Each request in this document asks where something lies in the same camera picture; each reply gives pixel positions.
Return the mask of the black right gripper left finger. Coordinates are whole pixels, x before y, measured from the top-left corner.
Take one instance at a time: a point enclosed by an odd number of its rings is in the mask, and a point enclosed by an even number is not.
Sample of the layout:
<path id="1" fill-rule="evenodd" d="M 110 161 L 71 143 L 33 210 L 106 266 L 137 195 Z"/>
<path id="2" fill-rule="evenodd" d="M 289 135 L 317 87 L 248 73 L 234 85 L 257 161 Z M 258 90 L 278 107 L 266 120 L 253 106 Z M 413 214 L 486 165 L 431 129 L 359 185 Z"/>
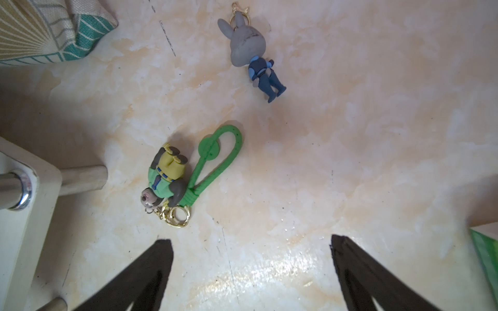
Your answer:
<path id="1" fill-rule="evenodd" d="M 77 310 L 159 310 L 171 273 L 170 240 L 157 240 Z"/>

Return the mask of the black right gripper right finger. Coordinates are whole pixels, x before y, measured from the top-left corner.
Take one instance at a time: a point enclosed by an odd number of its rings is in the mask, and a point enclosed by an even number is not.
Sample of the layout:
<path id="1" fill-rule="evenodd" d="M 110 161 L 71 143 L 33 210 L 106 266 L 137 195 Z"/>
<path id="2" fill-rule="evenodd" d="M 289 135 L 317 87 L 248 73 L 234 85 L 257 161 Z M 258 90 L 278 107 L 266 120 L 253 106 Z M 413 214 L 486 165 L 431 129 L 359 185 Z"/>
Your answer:
<path id="1" fill-rule="evenodd" d="M 332 235 L 330 249 L 348 310 L 438 310 L 351 238 Z"/>

